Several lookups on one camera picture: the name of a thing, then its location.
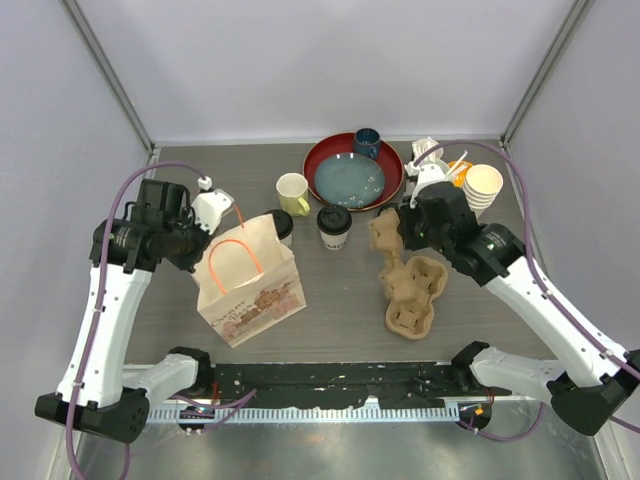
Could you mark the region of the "cardboard cup carrier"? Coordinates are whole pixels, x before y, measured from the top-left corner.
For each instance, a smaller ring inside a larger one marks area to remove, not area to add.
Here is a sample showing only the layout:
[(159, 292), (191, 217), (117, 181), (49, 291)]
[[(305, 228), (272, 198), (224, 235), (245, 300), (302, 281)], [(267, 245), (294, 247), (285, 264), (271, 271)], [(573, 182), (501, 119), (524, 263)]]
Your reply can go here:
[(383, 255), (384, 268), (379, 273), (379, 279), (388, 300), (423, 301), (424, 292), (402, 260), (404, 244), (398, 233), (399, 224), (399, 216), (393, 208), (384, 209), (368, 224), (370, 248)]
[(447, 269), (439, 261), (421, 255), (406, 263), (389, 257), (385, 263), (379, 278), (389, 300), (386, 327), (409, 340), (426, 337), (435, 316), (433, 302), (442, 295), (448, 280)]

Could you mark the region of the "brown paper takeout bag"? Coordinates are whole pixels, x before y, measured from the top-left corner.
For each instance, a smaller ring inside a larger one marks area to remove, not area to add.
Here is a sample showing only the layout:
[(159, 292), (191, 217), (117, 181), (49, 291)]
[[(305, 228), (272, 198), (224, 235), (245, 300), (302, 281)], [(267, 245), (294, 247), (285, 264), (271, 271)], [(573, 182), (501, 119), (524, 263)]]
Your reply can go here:
[(294, 254), (280, 242), (271, 214), (213, 239), (193, 278), (198, 313), (230, 347), (307, 306)]

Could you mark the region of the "white paper cup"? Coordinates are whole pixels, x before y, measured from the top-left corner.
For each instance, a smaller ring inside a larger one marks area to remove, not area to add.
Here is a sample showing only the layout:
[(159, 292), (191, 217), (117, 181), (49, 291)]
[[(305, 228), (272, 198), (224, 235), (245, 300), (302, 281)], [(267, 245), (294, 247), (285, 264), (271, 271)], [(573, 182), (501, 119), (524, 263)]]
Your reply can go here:
[(291, 249), (292, 248), (292, 243), (293, 243), (293, 233), (290, 233), (289, 235), (287, 235), (286, 237), (283, 237), (280, 239), (280, 242), (286, 246), (287, 248)]
[(325, 232), (320, 232), (320, 236), (325, 248), (329, 250), (339, 250), (345, 245), (348, 238), (348, 233), (344, 232), (339, 235), (332, 235)]

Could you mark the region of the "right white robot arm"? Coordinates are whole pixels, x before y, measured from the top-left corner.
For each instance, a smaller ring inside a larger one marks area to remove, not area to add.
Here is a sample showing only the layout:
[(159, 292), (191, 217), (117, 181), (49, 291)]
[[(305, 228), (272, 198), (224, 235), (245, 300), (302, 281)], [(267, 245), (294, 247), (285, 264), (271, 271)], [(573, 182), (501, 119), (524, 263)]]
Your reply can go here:
[(504, 225), (478, 222), (452, 184), (418, 189), (396, 211), (406, 249), (439, 252), (516, 312), (555, 356), (535, 360), (474, 341), (452, 360), (457, 391), (492, 387), (531, 397), (588, 436), (613, 419), (639, 385), (638, 351), (595, 328), (544, 278), (523, 242)]

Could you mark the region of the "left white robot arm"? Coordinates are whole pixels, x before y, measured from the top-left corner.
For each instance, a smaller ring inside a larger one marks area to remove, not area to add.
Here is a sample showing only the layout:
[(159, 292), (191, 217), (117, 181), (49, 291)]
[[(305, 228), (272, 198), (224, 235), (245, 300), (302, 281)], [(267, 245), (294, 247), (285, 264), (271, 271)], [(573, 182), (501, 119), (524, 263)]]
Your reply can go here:
[(158, 364), (126, 378), (123, 366), (142, 297), (168, 261), (194, 272), (234, 200), (201, 181), (196, 197), (180, 184), (146, 179), (122, 217), (93, 234), (87, 307), (74, 352), (57, 389), (36, 401), (37, 417), (130, 444), (151, 410), (180, 392), (205, 397), (213, 385), (208, 353), (175, 347)]

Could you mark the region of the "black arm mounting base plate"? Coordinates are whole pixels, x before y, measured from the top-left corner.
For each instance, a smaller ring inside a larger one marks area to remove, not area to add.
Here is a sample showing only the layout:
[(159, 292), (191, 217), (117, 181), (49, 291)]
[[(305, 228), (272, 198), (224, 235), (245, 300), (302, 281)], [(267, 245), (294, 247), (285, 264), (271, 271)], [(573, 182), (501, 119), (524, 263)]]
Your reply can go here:
[(208, 387), (183, 390), (193, 400), (223, 403), (248, 393), (254, 408), (358, 409), (370, 397), (383, 409), (442, 406), (446, 397), (508, 396), (483, 387), (461, 369), (436, 362), (219, 363)]

